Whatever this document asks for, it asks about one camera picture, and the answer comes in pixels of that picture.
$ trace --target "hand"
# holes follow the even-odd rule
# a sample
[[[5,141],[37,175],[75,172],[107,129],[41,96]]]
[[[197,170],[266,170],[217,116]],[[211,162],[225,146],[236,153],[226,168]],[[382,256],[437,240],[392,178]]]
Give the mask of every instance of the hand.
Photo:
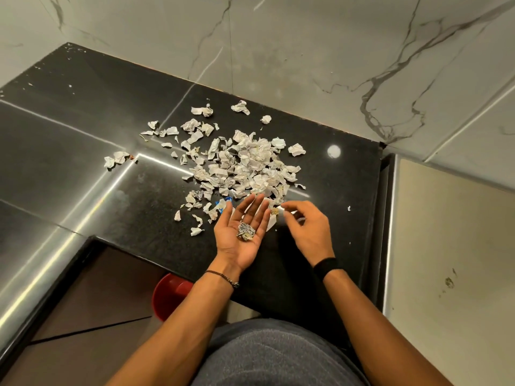
[[[255,194],[250,194],[243,199],[232,215],[232,203],[228,201],[215,225],[214,231],[216,247],[218,249],[218,254],[215,258],[215,261],[217,261],[216,265],[220,266],[228,263],[230,266],[229,270],[233,274],[229,278],[234,281],[237,281],[240,273],[252,264],[258,253],[261,240],[265,236],[270,219],[270,209],[268,208],[268,201],[263,202],[263,199],[265,199],[263,194],[259,194],[257,197]],[[241,217],[243,217],[243,222],[252,226],[256,231],[254,237],[249,241],[244,241],[236,236]]]
[[[334,257],[329,219],[313,203],[290,201],[281,206],[285,210],[284,219],[295,244],[311,266],[328,257]],[[290,211],[295,210],[297,212],[292,215]],[[300,224],[297,219],[302,217],[306,220]]]

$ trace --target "black countertop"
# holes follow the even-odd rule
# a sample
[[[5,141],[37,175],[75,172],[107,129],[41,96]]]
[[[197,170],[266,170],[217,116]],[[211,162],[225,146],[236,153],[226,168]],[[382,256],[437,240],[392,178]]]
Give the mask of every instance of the black countertop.
[[[151,120],[179,127],[194,117],[191,106],[209,102],[214,115],[208,122],[220,130],[195,143],[201,151],[214,137],[232,137],[235,129],[306,149],[298,157],[286,149],[280,154],[287,165],[302,168],[297,178],[306,186],[292,187],[286,199],[310,200],[329,217],[335,253],[362,285],[380,169],[378,143],[253,102],[247,105],[250,116],[238,114],[230,109],[239,100],[233,95],[74,44],[63,45],[2,90],[2,202],[81,236],[98,236],[195,281],[216,246],[201,210],[183,209],[182,221],[174,221],[186,194],[199,189],[181,179],[193,165],[180,166],[171,150],[161,147],[171,142],[180,155],[173,136],[145,142],[138,134]],[[263,115],[272,117],[270,124],[261,124]],[[187,135],[180,132],[182,141]],[[333,145],[341,149],[338,158],[328,155]],[[103,157],[118,150],[138,155],[138,163],[107,171]],[[218,199],[214,194],[212,202]],[[205,232],[196,237],[190,236],[196,226],[192,213],[205,217]],[[327,293],[282,222],[267,233],[233,297],[346,344]]]

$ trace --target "white marble tile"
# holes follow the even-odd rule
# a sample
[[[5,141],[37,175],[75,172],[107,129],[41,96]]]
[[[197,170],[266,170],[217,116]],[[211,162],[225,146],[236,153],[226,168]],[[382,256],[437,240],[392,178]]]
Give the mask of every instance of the white marble tile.
[[[39,0],[0,0],[0,86],[63,43]]]
[[[230,0],[41,0],[68,41],[232,91]]]
[[[513,0],[261,1],[230,9],[236,95],[420,157],[513,72]]]
[[[511,91],[429,162],[515,189],[514,119],[515,92]]]

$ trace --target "red bucket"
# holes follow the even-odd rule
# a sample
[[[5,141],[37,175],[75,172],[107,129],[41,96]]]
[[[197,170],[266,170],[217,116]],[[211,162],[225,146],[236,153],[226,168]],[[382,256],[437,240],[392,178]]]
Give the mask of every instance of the red bucket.
[[[152,294],[152,308],[156,317],[163,322],[166,321],[186,298],[192,287],[193,283],[187,280],[172,274],[165,275]]]

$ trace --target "person's right hand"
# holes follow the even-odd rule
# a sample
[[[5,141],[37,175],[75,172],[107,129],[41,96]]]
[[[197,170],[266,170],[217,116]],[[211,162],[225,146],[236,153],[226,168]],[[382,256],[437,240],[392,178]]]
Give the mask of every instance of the person's right hand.
[[[323,259],[334,257],[331,243],[329,219],[308,201],[290,201],[281,204],[284,208],[284,219],[295,240],[295,244],[309,261],[311,266],[317,265]],[[290,211],[297,211],[293,216]],[[304,217],[304,225],[297,219]]]

